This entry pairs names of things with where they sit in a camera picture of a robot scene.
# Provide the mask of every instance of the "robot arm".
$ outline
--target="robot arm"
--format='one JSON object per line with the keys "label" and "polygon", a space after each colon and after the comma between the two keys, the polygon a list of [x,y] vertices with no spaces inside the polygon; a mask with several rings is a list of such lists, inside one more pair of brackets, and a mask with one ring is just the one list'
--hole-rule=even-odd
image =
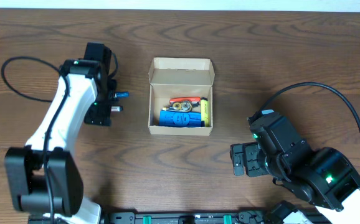
{"label": "robot arm", "polygon": [[301,200],[316,206],[334,224],[360,223],[360,175],[336,149],[311,150],[289,120],[263,111],[250,119],[257,142],[231,145],[235,175],[273,176]]}
{"label": "robot arm", "polygon": [[31,146],[31,149],[33,150],[43,149],[44,136],[47,127],[64,97],[64,78],[68,80],[68,83],[71,86],[69,97],[65,101],[64,107],[53,125],[48,151],[53,151],[55,147],[60,147],[65,151],[70,151],[74,157],[77,134],[83,123],[86,112],[90,105],[95,102],[98,93],[94,78],[86,78],[85,75],[68,74],[66,77],[59,78],[58,89],[54,100],[51,103],[42,124],[34,135],[26,142],[26,146]]}
{"label": "robot arm", "polygon": [[34,175],[33,171],[43,165],[45,133],[64,98],[66,79],[69,95],[52,125],[46,150],[54,212],[72,223],[99,222],[101,208],[83,197],[83,182],[73,157],[82,122],[109,126],[111,106],[117,101],[116,96],[127,95],[115,94],[116,81],[108,75],[110,59],[110,49],[103,44],[88,43],[83,59],[66,60],[60,67],[57,93],[42,124],[25,147],[8,150],[5,166],[16,210],[50,212],[45,177]]}

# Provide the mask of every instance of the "white wall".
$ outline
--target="white wall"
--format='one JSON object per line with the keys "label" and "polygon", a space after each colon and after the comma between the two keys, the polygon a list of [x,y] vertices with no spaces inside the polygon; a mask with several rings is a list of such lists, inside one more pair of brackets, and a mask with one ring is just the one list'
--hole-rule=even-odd
{"label": "white wall", "polygon": [[360,0],[0,0],[0,7],[360,12]]}

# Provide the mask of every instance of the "yellow object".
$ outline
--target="yellow object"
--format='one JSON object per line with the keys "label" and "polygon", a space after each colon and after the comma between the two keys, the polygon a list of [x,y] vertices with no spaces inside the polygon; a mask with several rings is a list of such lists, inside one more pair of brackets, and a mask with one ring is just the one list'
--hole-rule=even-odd
{"label": "yellow object", "polygon": [[205,122],[205,127],[209,127],[209,115],[207,113],[207,99],[201,99],[201,121]]}

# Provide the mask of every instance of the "blue object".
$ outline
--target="blue object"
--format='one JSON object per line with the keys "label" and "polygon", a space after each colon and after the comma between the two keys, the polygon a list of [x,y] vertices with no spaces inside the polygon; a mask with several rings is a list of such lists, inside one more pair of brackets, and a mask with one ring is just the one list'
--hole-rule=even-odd
{"label": "blue object", "polygon": [[202,127],[201,114],[195,112],[179,113],[161,110],[159,125],[168,127]]}
{"label": "blue object", "polygon": [[115,93],[115,97],[116,98],[126,98],[126,97],[129,97],[129,92],[126,91],[126,92],[116,92]]}
{"label": "blue object", "polygon": [[269,114],[269,113],[274,113],[274,110],[263,110],[262,111],[262,115],[266,115],[266,114]]}

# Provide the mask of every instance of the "black wire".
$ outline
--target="black wire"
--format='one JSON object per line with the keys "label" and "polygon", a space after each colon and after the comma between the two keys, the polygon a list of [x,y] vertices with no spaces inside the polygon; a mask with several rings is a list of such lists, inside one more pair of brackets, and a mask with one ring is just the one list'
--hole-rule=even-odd
{"label": "black wire", "polygon": [[12,57],[7,59],[3,65],[1,66],[1,78],[3,79],[3,82],[6,84],[6,86],[12,90],[14,93],[17,93],[18,95],[30,99],[30,100],[36,100],[36,101],[40,101],[40,102],[52,102],[51,100],[43,100],[43,99],[39,99],[39,98],[35,98],[32,96],[28,96],[25,95],[19,91],[17,91],[14,87],[12,87],[10,85],[10,83],[7,81],[6,79],[6,74],[4,73],[7,65],[15,60],[33,60],[36,62],[40,62],[43,63],[47,66],[49,66],[50,68],[53,68],[56,72],[59,73],[59,75],[64,79],[64,83],[65,83],[65,93],[64,93],[64,97],[62,98],[62,101],[60,102],[59,107],[57,108],[57,111],[54,113],[49,126],[47,127],[47,130],[45,132],[45,136],[44,136],[44,143],[43,143],[43,166],[44,166],[44,175],[45,175],[45,179],[46,179],[46,185],[47,185],[47,193],[49,194],[49,201],[50,201],[50,222],[52,224],[54,224],[54,196],[53,196],[53,192],[52,192],[52,187],[51,187],[51,181],[50,181],[50,174],[49,174],[49,165],[48,165],[48,159],[47,159],[47,151],[49,148],[49,140],[50,140],[50,135],[51,135],[51,130],[52,127],[55,123],[55,120],[57,119],[58,115],[60,114],[60,111],[62,109],[62,107],[65,104],[65,101],[67,100],[68,96],[69,96],[69,83],[68,80],[66,79],[65,76],[61,75],[59,72],[59,69],[57,67],[55,67],[54,65],[52,65],[49,62],[46,62],[42,59],[39,58],[34,58],[34,57],[28,57],[28,56],[19,56],[19,57]]}
{"label": "black wire", "polygon": [[115,61],[115,70],[109,74],[108,78],[113,78],[116,73],[118,72],[118,59],[116,58],[116,55],[112,53],[113,60]]}
{"label": "black wire", "polygon": [[35,58],[35,57],[28,57],[28,56],[19,56],[19,57],[12,57],[12,58],[9,58],[7,59],[3,65],[1,65],[1,78],[3,79],[3,82],[4,84],[6,84],[6,86],[12,90],[14,93],[17,93],[18,95],[24,97],[24,98],[27,98],[27,99],[30,99],[30,100],[36,100],[36,101],[40,101],[40,102],[46,102],[46,103],[51,103],[52,101],[51,100],[43,100],[43,99],[39,99],[39,98],[36,98],[36,97],[33,97],[33,96],[28,96],[26,94],[23,94],[21,93],[20,91],[16,90],[14,87],[12,87],[10,85],[10,83],[7,81],[7,78],[6,78],[6,74],[5,74],[5,69],[7,67],[7,65],[12,62],[12,61],[15,61],[15,60],[33,60],[33,61],[36,61],[36,62],[40,62],[40,63],[43,63],[47,66],[49,66],[50,68],[54,69],[56,72],[59,72],[59,69],[57,67],[55,67],[54,65],[52,65],[51,63],[49,62],[46,62],[42,59],[39,59],[39,58]]}
{"label": "black wire", "polygon": [[275,162],[277,164],[277,167],[278,167],[278,170],[280,171],[282,177],[288,181],[288,182],[291,182],[291,180],[287,177],[287,174],[285,173],[284,171],[284,168],[282,167],[281,165],[281,162],[280,162],[280,156],[281,156],[281,153],[278,153],[275,157]]}
{"label": "black wire", "polygon": [[268,174],[270,174],[271,176],[273,176],[276,180],[282,180],[281,178],[277,177],[276,175],[274,175],[274,174],[271,172],[271,170],[270,170],[270,168],[269,168],[269,166],[268,166],[267,156],[265,156],[265,168],[266,168]]}
{"label": "black wire", "polygon": [[43,143],[43,166],[44,166],[44,175],[45,175],[45,179],[46,179],[46,184],[47,184],[47,193],[49,194],[49,198],[50,198],[50,222],[54,224],[54,201],[53,201],[53,192],[52,192],[52,187],[51,187],[51,181],[50,181],[50,175],[48,173],[49,168],[48,168],[48,160],[47,160],[47,151],[49,148],[49,141],[50,141],[50,135],[51,135],[51,130],[53,128],[53,125],[55,123],[55,120],[57,119],[58,115],[61,112],[62,107],[64,107],[65,101],[67,100],[68,96],[69,96],[69,84],[68,84],[68,80],[67,77],[62,76],[62,79],[64,79],[65,82],[65,93],[64,93],[64,97],[61,100],[60,105],[57,108],[57,111],[55,111],[53,118],[50,121],[49,127],[47,128],[46,132],[45,132],[45,136],[44,136],[44,143]]}
{"label": "black wire", "polygon": [[353,108],[352,104],[349,102],[349,100],[338,90],[334,89],[333,87],[330,87],[328,85],[322,84],[322,83],[316,83],[316,82],[303,82],[303,83],[297,83],[294,85],[290,85],[288,87],[285,87],[284,89],[276,92],[273,96],[271,96],[264,104],[262,107],[260,107],[260,109],[252,116],[252,121],[256,120],[256,117],[262,112],[262,110],[264,110],[266,108],[266,106],[271,103],[274,98],[276,98],[279,94],[287,91],[287,90],[291,90],[293,88],[296,87],[300,87],[300,86],[318,86],[318,87],[322,87],[325,88],[331,92],[333,92],[335,95],[337,95],[338,97],[340,97],[344,103],[346,104],[346,106],[348,106],[349,110],[352,112],[354,119],[356,120],[357,126],[359,128],[359,132],[360,132],[360,118],[359,115],[357,114],[356,110]]}

